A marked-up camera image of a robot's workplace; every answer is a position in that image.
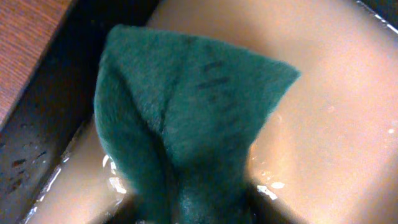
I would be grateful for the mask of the green yellow sponge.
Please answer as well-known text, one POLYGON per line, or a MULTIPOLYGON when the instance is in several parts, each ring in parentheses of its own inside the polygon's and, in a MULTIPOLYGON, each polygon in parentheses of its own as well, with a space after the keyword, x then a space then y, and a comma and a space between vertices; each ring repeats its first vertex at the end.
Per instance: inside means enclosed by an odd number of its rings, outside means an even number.
POLYGON ((249 148, 293 66, 197 35, 118 25, 99 63, 101 145, 151 223, 250 223, 249 148))

